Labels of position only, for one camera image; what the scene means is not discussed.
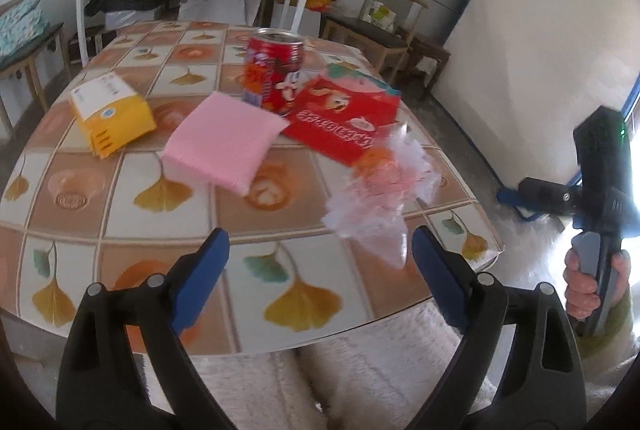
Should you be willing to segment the person's right hand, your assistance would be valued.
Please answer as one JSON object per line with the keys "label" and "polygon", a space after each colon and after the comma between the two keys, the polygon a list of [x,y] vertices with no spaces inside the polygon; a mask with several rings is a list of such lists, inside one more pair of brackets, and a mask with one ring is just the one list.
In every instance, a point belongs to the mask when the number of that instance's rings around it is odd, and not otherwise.
{"label": "person's right hand", "polygon": [[[579,259],[577,253],[570,249],[565,256],[565,269],[563,278],[566,283],[565,299],[566,312],[576,319],[583,320],[601,305],[597,295],[597,282],[590,275],[579,271]],[[612,298],[612,306],[622,301],[629,289],[630,255],[622,250],[612,257],[612,268],[618,273],[618,280]]]}

